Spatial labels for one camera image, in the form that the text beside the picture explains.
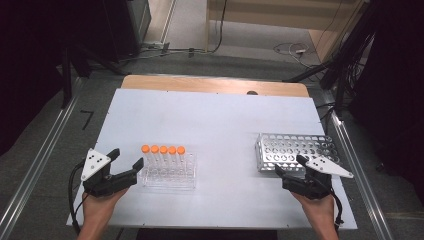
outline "floor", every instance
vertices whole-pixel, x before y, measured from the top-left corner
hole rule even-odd
[[[203,48],[204,39],[204,3],[188,3],[187,1],[150,0],[152,16],[158,21],[146,37],[146,43],[170,43],[170,48]],[[219,23],[210,22],[209,48],[217,43]],[[309,46],[301,57],[288,54],[290,44],[301,43]],[[277,52],[274,47],[280,45]],[[263,27],[255,25],[224,23],[223,41],[214,56],[196,56],[189,59],[183,54],[170,55],[163,58],[140,59],[122,64],[123,68],[138,74],[177,74],[241,77],[248,79],[264,79],[280,81],[294,77],[307,67],[302,65],[320,64],[307,31]],[[303,81],[317,104],[324,103],[323,92],[317,86],[321,74]],[[104,116],[116,88],[122,82],[121,76],[115,76],[107,70],[98,69],[90,79],[77,79],[74,88],[79,89],[75,103],[69,115],[60,110],[62,95],[59,93],[27,127],[13,148],[0,157],[0,213],[3,215],[15,202],[12,196],[20,189],[20,184],[28,176],[28,169],[38,159],[44,168],[33,181],[32,194],[27,199],[25,208],[19,209],[15,227],[10,230],[9,239],[63,239],[74,238],[72,229],[65,226],[69,210],[66,198],[67,176],[75,163],[84,155],[87,146],[94,146],[101,129]],[[87,121],[83,111],[95,111],[89,126],[82,130]],[[58,116],[66,115],[66,126],[58,130],[58,136],[51,139],[51,128],[55,126]],[[394,239],[418,238],[423,234],[423,208],[414,195],[411,185],[397,176],[388,176],[375,171],[378,159],[373,154],[373,141],[366,130],[357,125],[345,113],[345,123],[356,153],[361,161],[369,182],[378,197]],[[336,136],[334,128],[329,134]],[[45,144],[53,144],[54,148],[46,156],[39,156],[39,150]],[[344,182],[349,188],[351,205],[357,214],[359,230],[355,233],[341,233],[343,239],[377,239],[374,227],[369,219],[361,193],[355,182]],[[110,228],[105,239],[114,239],[119,229]],[[305,230],[279,231],[279,239],[311,239],[313,233]],[[126,229],[121,239],[135,239],[137,230]]]

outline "test tube rack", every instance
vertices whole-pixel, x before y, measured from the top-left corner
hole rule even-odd
[[[303,176],[305,168],[296,161],[300,154],[307,159],[325,157],[340,162],[336,145],[325,135],[289,135],[260,133],[255,144],[259,172],[274,172],[274,164],[291,175]]]
[[[143,153],[145,166],[140,177],[145,187],[184,189],[196,187],[196,155],[194,153],[187,153],[185,150],[182,154],[162,151],[157,153],[143,151]]]

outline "white table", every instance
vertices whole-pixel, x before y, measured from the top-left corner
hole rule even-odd
[[[257,171],[254,143],[260,132],[324,134],[310,98],[118,89],[95,146],[103,153],[120,148],[112,173],[129,170],[143,144],[184,145],[197,154],[197,184],[184,191],[139,182],[118,202],[110,225],[310,227],[281,179]],[[333,187],[343,203],[342,229],[356,229],[340,179],[333,179]],[[81,210],[77,218],[83,222]]]

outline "orange cap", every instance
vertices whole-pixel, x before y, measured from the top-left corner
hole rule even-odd
[[[165,154],[168,152],[168,148],[166,146],[161,146],[160,147],[160,153]]]
[[[183,146],[179,146],[177,148],[177,152],[178,154],[183,155],[185,153],[185,148]]]
[[[156,145],[153,145],[151,148],[152,153],[158,153],[159,152],[159,147]]]
[[[169,152],[169,154],[174,155],[177,152],[177,149],[174,146],[170,146],[168,148],[168,152]]]
[[[141,151],[142,151],[143,153],[148,153],[148,152],[150,151],[149,145],[143,145],[143,146],[141,147]]]

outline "hand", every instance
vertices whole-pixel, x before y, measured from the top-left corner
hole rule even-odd
[[[339,239],[334,228],[333,196],[311,200],[297,193],[292,192],[292,195],[302,204],[303,211],[319,239]]]
[[[127,191],[128,188],[112,196],[100,198],[83,193],[84,224],[77,239],[100,239],[112,217],[116,203]]]

